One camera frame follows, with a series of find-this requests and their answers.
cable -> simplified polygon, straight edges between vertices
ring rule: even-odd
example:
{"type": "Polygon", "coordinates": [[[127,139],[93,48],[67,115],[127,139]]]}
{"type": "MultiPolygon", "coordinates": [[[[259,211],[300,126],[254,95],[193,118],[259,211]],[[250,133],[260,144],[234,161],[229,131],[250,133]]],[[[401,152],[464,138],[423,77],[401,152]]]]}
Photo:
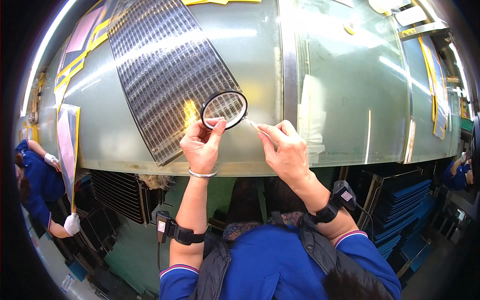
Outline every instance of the cable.
{"type": "Polygon", "coordinates": [[[156,265],[158,267],[158,271],[162,272],[162,269],[160,268],[160,242],[156,245],[156,265]]]}
{"type": "Polygon", "coordinates": [[[361,207],[358,203],[355,202],[356,207],[358,207],[361,211],[367,214],[367,216],[370,218],[370,222],[372,223],[372,234],[370,236],[370,240],[373,242],[373,219],[372,216],[365,210],[363,207],[361,207]]]}

bracelet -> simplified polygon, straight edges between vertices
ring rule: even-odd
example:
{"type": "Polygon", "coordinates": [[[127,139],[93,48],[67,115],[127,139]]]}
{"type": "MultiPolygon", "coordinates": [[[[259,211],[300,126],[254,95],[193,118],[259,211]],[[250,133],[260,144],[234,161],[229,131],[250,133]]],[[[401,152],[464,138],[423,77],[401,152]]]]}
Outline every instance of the bracelet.
{"type": "Polygon", "coordinates": [[[212,174],[198,174],[198,173],[192,172],[192,170],[190,170],[190,167],[188,168],[188,172],[190,173],[190,175],[198,178],[212,178],[217,173],[216,167],[213,167],[213,171],[214,172],[212,174]]]}

blue uniform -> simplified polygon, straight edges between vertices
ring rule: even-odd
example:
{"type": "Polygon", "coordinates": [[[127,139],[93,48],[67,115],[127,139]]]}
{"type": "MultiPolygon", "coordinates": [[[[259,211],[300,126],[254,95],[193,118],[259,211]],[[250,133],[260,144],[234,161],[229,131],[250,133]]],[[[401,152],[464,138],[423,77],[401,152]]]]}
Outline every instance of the blue uniform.
{"type": "MultiPolygon", "coordinates": [[[[275,225],[251,229],[235,239],[231,261],[223,280],[225,299],[328,299],[322,281],[326,274],[305,252],[300,230],[288,232],[275,225]]],[[[341,237],[335,247],[376,275],[395,300],[401,286],[390,265],[363,231],[341,237]]],[[[160,299],[187,299],[193,293],[198,270],[173,265],[160,273],[160,299]]]]}
{"type": "Polygon", "coordinates": [[[454,163],[455,162],[452,161],[442,174],[442,182],[447,188],[454,191],[464,190],[467,187],[467,178],[465,177],[465,174],[470,170],[470,165],[466,164],[464,166],[458,166],[458,168],[456,168],[456,174],[452,176],[450,168],[454,163]]]}
{"type": "Polygon", "coordinates": [[[18,144],[15,152],[22,154],[24,178],[28,178],[30,182],[30,195],[24,207],[32,217],[49,228],[51,215],[45,202],[56,201],[65,194],[62,175],[40,155],[30,150],[27,139],[18,144]]]}

white glove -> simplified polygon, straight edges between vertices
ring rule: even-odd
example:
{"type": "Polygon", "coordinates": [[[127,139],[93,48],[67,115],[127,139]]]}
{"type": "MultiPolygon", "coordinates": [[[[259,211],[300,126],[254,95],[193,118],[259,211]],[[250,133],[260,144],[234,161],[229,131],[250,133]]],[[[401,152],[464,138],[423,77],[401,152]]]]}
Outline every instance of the white glove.
{"type": "Polygon", "coordinates": [[[76,213],[70,214],[63,224],[65,231],[72,237],[75,233],[80,231],[80,219],[76,213]]]}
{"type": "Polygon", "coordinates": [[[58,160],[54,155],[52,155],[52,154],[50,154],[50,153],[46,153],[46,154],[45,154],[45,157],[43,158],[43,160],[44,160],[47,164],[51,165],[51,166],[54,167],[54,168],[56,168],[56,167],[58,166],[58,164],[59,164],[59,160],[58,160]]]}

hand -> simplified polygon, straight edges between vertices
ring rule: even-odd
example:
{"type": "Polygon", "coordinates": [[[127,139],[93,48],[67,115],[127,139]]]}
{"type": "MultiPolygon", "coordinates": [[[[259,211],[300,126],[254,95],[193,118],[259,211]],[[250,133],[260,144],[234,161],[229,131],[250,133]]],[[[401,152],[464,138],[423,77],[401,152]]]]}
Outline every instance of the hand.
{"type": "Polygon", "coordinates": [[[65,231],[72,237],[75,233],[80,231],[80,219],[76,213],[71,213],[63,224],[65,231]]]}
{"type": "Polygon", "coordinates": [[[211,132],[201,120],[198,120],[188,127],[187,133],[180,141],[190,170],[198,174],[212,173],[218,157],[218,144],[227,124],[223,117],[208,120],[209,124],[215,125],[211,132]]]}
{"type": "Polygon", "coordinates": [[[43,158],[43,160],[51,165],[52,167],[55,168],[55,170],[57,170],[57,172],[60,172],[61,169],[60,169],[60,165],[59,165],[59,160],[52,154],[50,153],[45,153],[45,157],[43,158]]]}
{"type": "Polygon", "coordinates": [[[308,168],[307,143],[293,125],[284,120],[276,126],[258,124],[258,128],[278,143],[275,151],[270,138],[265,133],[258,133],[264,146],[265,160],[281,180],[293,190],[308,180],[312,172],[308,168]]]}

